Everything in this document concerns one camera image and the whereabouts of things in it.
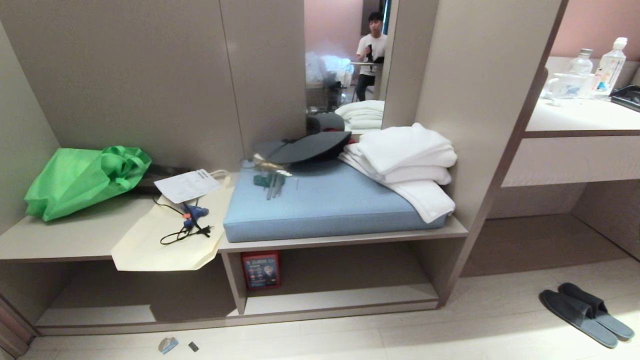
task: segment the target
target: mirror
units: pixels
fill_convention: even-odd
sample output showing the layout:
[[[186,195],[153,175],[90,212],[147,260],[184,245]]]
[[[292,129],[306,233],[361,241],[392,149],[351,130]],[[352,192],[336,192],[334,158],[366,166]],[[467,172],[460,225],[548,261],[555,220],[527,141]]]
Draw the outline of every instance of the mirror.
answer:
[[[381,129],[395,14],[392,0],[305,0],[307,133]]]

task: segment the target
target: bottle cap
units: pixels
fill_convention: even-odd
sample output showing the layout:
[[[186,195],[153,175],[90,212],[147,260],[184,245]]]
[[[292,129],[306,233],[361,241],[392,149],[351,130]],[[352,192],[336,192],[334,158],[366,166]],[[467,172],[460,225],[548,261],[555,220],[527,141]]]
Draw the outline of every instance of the bottle cap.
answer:
[[[617,50],[622,50],[627,46],[627,38],[617,38],[613,43],[613,48]]]

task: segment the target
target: blue glue gun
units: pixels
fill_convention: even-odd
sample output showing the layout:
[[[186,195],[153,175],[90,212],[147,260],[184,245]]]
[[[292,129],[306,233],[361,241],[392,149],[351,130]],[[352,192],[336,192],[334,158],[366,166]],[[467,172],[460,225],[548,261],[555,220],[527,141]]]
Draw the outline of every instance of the blue glue gun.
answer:
[[[185,213],[191,213],[191,218],[188,218],[184,221],[184,227],[187,229],[191,229],[193,227],[193,222],[198,222],[198,219],[201,217],[205,217],[209,214],[209,209],[201,208],[200,206],[195,205],[182,205],[182,210]]]

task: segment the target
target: man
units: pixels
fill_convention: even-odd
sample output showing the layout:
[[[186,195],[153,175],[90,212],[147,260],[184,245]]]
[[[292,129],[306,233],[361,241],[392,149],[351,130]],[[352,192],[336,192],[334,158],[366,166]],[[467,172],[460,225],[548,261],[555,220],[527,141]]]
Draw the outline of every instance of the man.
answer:
[[[358,44],[358,61],[374,62],[378,58],[385,56],[385,44],[387,36],[382,33],[382,13],[373,12],[369,15],[369,29],[371,33],[360,39]],[[367,86],[373,86],[376,83],[376,68],[373,66],[360,66],[360,76],[358,77],[358,86],[356,86],[356,94],[359,101],[365,101]]]

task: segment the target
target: white t-shirt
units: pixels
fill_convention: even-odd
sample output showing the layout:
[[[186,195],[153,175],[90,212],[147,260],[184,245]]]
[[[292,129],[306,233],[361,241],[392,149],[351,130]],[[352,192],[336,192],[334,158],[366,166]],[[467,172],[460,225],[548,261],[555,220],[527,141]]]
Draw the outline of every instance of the white t-shirt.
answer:
[[[360,43],[358,44],[357,55],[364,54],[364,48],[368,45],[371,45],[371,54],[373,55],[373,60],[379,58],[380,56],[385,55],[385,48],[387,46],[387,36],[385,34],[381,34],[379,38],[374,38],[371,34],[360,39]],[[367,57],[365,57],[362,61],[369,61]],[[376,69],[381,69],[382,67],[377,66],[360,66],[360,73],[365,75],[376,75]]]

